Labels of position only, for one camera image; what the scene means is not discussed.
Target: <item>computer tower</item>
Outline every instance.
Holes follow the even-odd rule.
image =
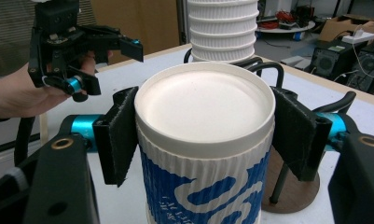
[[[354,89],[374,92],[374,42],[362,48],[358,54],[358,61],[354,63],[347,86]]]
[[[347,79],[341,75],[352,71],[353,63],[356,60],[356,53],[367,45],[367,42],[348,44],[335,39],[331,42],[317,46],[312,55],[312,73],[329,80],[345,84]]]

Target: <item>cardboard box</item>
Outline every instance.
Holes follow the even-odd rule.
[[[326,21],[318,39],[329,42],[337,36],[348,35],[347,31],[354,32],[358,26],[365,32],[374,34],[374,21],[348,15]]]

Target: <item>human hand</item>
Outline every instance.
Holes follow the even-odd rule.
[[[94,53],[89,52],[80,61],[80,70],[94,75]],[[27,67],[28,64],[17,72],[0,78],[0,119],[40,115],[70,97],[54,87],[36,88],[27,73]]]

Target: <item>wooden disc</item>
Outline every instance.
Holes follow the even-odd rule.
[[[279,197],[279,202],[271,203],[269,197],[273,193],[282,166],[283,159],[274,147],[272,147],[270,150],[266,186],[262,199],[262,210],[279,214],[295,213],[312,203],[320,188],[320,177],[317,174],[314,181],[301,182],[289,171]]]

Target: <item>stack of white cups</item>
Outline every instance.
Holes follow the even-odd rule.
[[[254,55],[258,0],[187,0],[194,62],[237,63]]]

